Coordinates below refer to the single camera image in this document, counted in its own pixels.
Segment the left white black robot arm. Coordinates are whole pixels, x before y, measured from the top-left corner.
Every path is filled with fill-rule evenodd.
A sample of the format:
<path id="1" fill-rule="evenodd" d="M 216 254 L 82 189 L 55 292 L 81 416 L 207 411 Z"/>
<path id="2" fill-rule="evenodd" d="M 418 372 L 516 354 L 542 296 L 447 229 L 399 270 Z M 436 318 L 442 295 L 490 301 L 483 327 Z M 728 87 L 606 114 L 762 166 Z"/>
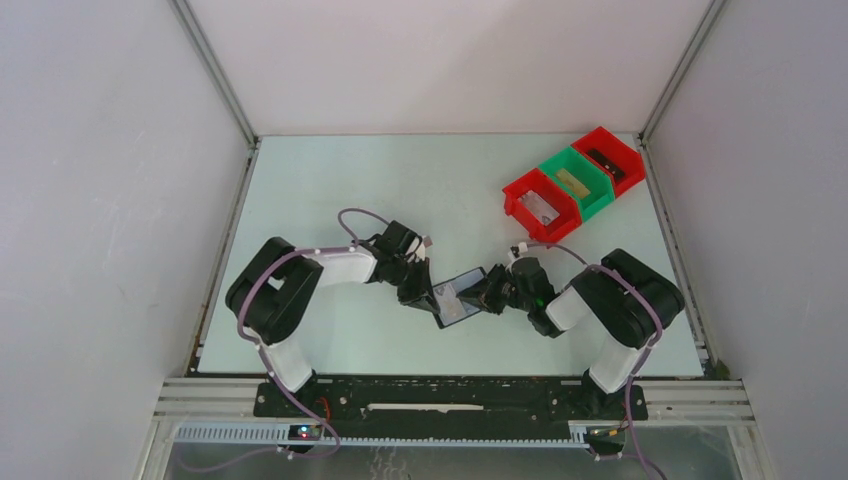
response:
<path id="1" fill-rule="evenodd" d="M 298 249 L 272 237 L 229 287 L 225 305 L 236 316 L 238 335 L 254 345 L 268 374 L 282 385 L 278 404 L 299 417 L 316 403 L 316 390 L 307 383 L 314 369 L 295 339 L 314 292 L 386 283 L 396 288 L 401 305 L 437 315 L 429 265 L 424 238 L 397 221 L 344 247 Z"/>

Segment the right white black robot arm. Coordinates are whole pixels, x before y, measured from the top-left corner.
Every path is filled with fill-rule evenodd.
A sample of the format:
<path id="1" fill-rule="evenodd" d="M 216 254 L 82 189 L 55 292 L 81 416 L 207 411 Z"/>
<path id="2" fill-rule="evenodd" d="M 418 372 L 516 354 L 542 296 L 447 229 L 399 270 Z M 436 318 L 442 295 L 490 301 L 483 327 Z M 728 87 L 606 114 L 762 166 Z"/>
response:
<path id="1" fill-rule="evenodd" d="M 646 362 L 685 307 L 678 287 L 623 249 L 598 264 L 585 264 L 561 290 L 554 288 L 536 257 L 524 246 L 512 249 L 508 264 L 497 264 L 482 279 L 456 292 L 480 311 L 499 315 L 523 311 L 534 329 L 556 338 L 594 320 L 606 332 L 599 356 L 584 373 L 585 411 L 606 418 L 622 403 L 621 392 Z"/>

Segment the black leather card holder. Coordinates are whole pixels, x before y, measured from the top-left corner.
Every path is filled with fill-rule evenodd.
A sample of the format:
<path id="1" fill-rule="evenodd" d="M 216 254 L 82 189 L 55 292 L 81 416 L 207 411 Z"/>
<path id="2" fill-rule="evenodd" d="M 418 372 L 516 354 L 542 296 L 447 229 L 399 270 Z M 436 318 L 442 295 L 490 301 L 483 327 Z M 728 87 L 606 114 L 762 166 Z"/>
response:
<path id="1" fill-rule="evenodd" d="M 439 307 L 439 312 L 434 315 L 434 318 L 440 329 L 449 328 L 481 312 L 480 308 L 460 299 L 458 294 L 484 277 L 485 270 L 477 267 L 433 287 Z"/>

